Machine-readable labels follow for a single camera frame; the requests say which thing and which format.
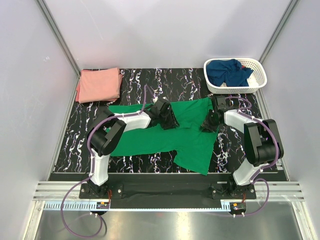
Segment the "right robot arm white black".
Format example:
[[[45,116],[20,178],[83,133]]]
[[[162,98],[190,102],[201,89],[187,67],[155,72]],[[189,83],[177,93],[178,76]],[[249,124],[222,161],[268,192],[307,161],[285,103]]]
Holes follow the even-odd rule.
[[[247,107],[234,109],[227,105],[227,99],[224,96],[211,98],[213,109],[209,110],[200,129],[213,133],[221,125],[227,125],[244,134],[242,164],[220,189],[213,189],[214,194],[236,199],[250,191],[264,169],[274,166],[283,157],[284,148],[275,120],[246,114],[244,110],[251,108],[250,102]]]

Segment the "green t shirt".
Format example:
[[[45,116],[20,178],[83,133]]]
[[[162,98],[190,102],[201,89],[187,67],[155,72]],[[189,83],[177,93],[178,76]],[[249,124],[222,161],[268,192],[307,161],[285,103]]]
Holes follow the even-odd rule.
[[[212,110],[208,97],[171,103],[179,127],[164,130],[160,125],[124,132],[111,153],[127,157],[176,151],[174,163],[187,170],[207,175],[217,132],[203,132],[201,125]]]

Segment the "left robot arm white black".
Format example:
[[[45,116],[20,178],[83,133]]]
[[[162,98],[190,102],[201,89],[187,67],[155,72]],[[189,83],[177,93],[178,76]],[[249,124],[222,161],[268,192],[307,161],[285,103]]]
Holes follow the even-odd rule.
[[[90,192],[103,198],[110,190],[108,167],[111,153],[119,144],[123,133],[160,125],[163,130],[179,127],[171,103],[158,99],[155,103],[142,105],[141,110],[130,113],[113,113],[105,110],[87,133],[87,148],[90,154],[90,172],[87,184]]]

